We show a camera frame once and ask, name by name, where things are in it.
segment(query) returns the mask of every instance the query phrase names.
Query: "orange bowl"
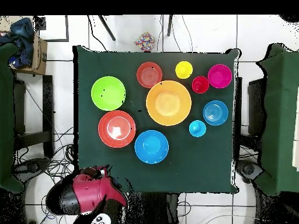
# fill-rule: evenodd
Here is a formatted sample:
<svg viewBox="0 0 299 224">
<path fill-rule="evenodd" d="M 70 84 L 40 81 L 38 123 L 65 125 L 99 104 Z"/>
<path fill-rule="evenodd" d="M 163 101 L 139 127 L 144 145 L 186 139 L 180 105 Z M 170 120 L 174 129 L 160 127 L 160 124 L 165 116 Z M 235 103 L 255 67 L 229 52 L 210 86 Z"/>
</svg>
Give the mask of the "orange bowl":
<svg viewBox="0 0 299 224">
<path fill-rule="evenodd" d="M 191 97 L 179 82 L 164 80 L 147 94 L 147 111 L 158 124 L 171 126 L 181 123 L 190 113 Z"/>
</svg>

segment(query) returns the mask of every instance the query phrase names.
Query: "lime green bowl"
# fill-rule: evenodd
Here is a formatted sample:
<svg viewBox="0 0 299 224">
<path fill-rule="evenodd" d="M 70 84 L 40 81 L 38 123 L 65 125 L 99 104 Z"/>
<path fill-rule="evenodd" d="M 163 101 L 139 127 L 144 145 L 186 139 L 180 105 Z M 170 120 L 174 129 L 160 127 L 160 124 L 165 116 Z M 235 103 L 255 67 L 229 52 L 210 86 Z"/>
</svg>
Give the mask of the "lime green bowl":
<svg viewBox="0 0 299 224">
<path fill-rule="evenodd" d="M 94 104 L 104 111 L 118 109 L 126 98 L 123 83 L 113 76 L 98 79 L 91 88 L 91 99 Z"/>
</svg>

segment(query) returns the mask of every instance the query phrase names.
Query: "red cup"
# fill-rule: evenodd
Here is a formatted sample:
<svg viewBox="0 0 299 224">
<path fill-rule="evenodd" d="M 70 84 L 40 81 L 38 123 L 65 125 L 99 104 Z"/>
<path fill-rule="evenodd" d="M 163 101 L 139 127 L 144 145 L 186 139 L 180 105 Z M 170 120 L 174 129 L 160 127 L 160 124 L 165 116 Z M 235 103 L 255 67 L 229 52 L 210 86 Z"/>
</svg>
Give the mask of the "red cup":
<svg viewBox="0 0 299 224">
<path fill-rule="evenodd" d="M 192 82 L 192 90 L 195 93 L 204 93 L 208 90 L 209 82 L 204 76 L 194 78 Z"/>
</svg>

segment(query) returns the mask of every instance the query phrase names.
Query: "red bowl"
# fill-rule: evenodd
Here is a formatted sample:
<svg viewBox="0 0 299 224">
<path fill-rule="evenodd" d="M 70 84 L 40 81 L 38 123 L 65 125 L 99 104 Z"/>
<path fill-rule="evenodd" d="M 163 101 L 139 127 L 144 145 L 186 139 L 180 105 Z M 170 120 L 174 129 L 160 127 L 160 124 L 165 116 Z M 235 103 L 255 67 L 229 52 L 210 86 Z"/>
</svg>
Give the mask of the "red bowl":
<svg viewBox="0 0 299 224">
<path fill-rule="evenodd" d="M 192 90 L 195 93 L 204 93 L 208 90 L 209 82 L 204 76 L 195 77 L 192 82 Z"/>
<path fill-rule="evenodd" d="M 162 70 L 154 62 L 145 62 L 137 70 L 137 80 L 145 88 L 152 88 L 162 80 Z"/>
<path fill-rule="evenodd" d="M 122 148 L 134 138 L 136 126 L 133 118 L 124 111 L 110 111 L 99 122 L 98 132 L 104 144 Z"/>
</svg>

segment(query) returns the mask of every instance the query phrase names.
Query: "blue bowl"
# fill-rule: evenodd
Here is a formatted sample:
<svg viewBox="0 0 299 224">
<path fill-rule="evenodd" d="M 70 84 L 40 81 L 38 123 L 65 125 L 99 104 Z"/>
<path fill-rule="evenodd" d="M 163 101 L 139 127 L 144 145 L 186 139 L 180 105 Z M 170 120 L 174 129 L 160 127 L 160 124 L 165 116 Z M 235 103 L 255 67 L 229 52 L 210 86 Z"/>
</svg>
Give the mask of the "blue bowl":
<svg viewBox="0 0 299 224">
<path fill-rule="evenodd" d="M 190 134 L 196 138 L 203 136 L 206 133 L 206 130 L 207 130 L 206 125 L 204 124 L 204 122 L 200 120 L 194 120 L 189 125 Z"/>
<path fill-rule="evenodd" d="M 134 147 L 137 157 L 148 164 L 161 162 L 169 149 L 166 137 L 161 132 L 154 130 L 141 133 L 136 139 Z"/>
<path fill-rule="evenodd" d="M 204 106 L 203 118 L 210 125 L 221 125 L 227 117 L 227 106 L 219 100 L 212 100 Z"/>
</svg>

